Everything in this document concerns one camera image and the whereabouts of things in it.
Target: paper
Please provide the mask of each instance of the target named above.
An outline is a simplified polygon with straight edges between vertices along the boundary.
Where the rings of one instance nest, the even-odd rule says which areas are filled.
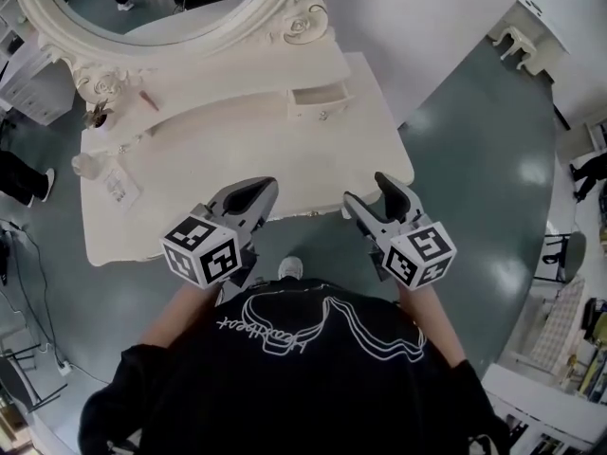
[[[116,160],[111,160],[103,171],[101,183],[105,196],[122,213],[126,213],[141,195],[139,187]]]

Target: black t-shirt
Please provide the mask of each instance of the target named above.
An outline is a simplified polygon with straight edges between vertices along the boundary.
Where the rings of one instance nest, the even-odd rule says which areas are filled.
[[[508,452],[506,425],[468,362],[451,369],[397,306],[320,281],[251,288],[169,349],[125,351],[80,432],[84,455],[327,444]]]

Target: white furniture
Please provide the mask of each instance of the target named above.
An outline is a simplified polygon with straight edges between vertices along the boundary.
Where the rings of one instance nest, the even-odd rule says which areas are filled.
[[[542,434],[588,451],[607,429],[607,407],[549,388],[497,364],[483,377],[483,387],[498,416],[508,414],[529,425],[510,451],[528,455]]]
[[[603,132],[607,127],[607,106],[602,106],[596,112],[588,115],[583,123],[572,130],[578,134],[588,134],[592,144],[592,150],[597,153],[604,153],[607,150],[607,136]]]
[[[520,70],[526,62],[531,61],[535,58],[537,49],[535,48],[533,43],[514,26],[509,26],[505,28],[502,32],[502,35],[500,35],[500,38],[493,43],[493,46],[497,47],[499,44],[501,44],[507,35],[509,35],[514,42],[500,59],[503,61],[506,57],[513,56],[519,50],[522,49],[523,52],[526,52],[526,56],[516,67],[517,70]]]
[[[26,41],[36,32],[17,0],[0,0],[0,67],[10,59],[9,45],[15,37]]]
[[[20,1],[89,107],[114,110],[106,134],[83,131],[82,152],[118,161],[141,189],[123,212],[82,180],[92,264],[159,255],[177,215],[246,178],[277,178],[275,219],[338,210],[345,191],[375,201],[377,171],[414,179],[369,65],[340,51],[324,0],[244,0],[205,27],[200,8],[127,35],[63,0]]]
[[[104,200],[100,184],[83,179],[89,261],[160,255],[158,237],[177,215],[253,176],[278,179],[273,218],[338,210],[345,191],[373,202],[376,171],[411,183],[411,162],[371,69],[361,54],[347,58],[353,74],[345,85],[355,103],[327,121],[289,120],[286,96],[265,93],[209,104],[165,121],[153,138],[144,135],[132,152],[119,155],[143,190],[126,215]],[[154,113],[143,102],[137,110]],[[83,132],[83,152],[98,144],[94,133]]]
[[[11,328],[3,328],[2,331],[0,331],[0,355],[3,355],[5,352],[5,348],[4,348],[4,341],[6,339],[8,339],[9,337],[12,337],[15,334],[18,334],[19,332],[25,332],[28,329],[28,326],[26,325],[25,320],[23,321],[23,323],[17,327],[11,327]]]
[[[75,92],[67,66],[40,50],[37,34],[10,58],[0,81],[0,99],[42,125],[71,110]]]
[[[525,69],[535,76],[542,71],[555,75],[567,46],[557,27],[530,0],[519,0],[491,30],[489,37],[497,40],[508,27],[517,28],[535,47],[533,58],[525,59]]]
[[[24,41],[16,51],[10,43]],[[0,104],[48,125],[72,108],[74,85],[64,65],[53,64],[50,52],[38,47],[38,32],[17,0],[0,0]]]

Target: book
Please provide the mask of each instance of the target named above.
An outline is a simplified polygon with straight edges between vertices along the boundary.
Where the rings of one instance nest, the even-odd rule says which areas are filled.
[[[579,386],[579,394],[582,397],[587,399],[588,396],[590,396],[590,393],[595,387],[595,384],[597,384],[598,378],[603,372],[603,367],[605,366],[606,360],[607,347],[603,346],[598,350],[597,354],[595,355],[595,358],[588,367],[588,371],[584,376],[584,380],[581,382],[581,386]]]
[[[603,369],[598,375],[597,382],[595,383],[594,388],[590,392],[588,396],[588,401],[592,403],[599,403],[603,394],[605,393],[605,389],[607,388],[607,362],[603,364]]]
[[[598,402],[599,402],[601,405],[605,405],[605,406],[607,406],[607,390],[605,390],[605,391],[603,392],[603,395],[600,397],[600,399],[598,400]]]

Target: white sneaker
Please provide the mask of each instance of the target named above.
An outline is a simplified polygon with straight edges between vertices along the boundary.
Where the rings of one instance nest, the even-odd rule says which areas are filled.
[[[126,2],[125,4],[118,4],[118,10],[128,11],[132,9],[135,5],[133,2]]]
[[[304,264],[302,260],[296,256],[287,256],[281,261],[281,265],[278,267],[278,279],[282,280],[284,277],[292,277],[297,280],[301,280],[304,275]]]
[[[48,190],[46,191],[45,198],[42,200],[42,202],[46,202],[50,196],[50,190],[53,188],[53,184],[55,183],[55,171],[53,169],[48,169],[46,171],[46,178],[48,179]]]

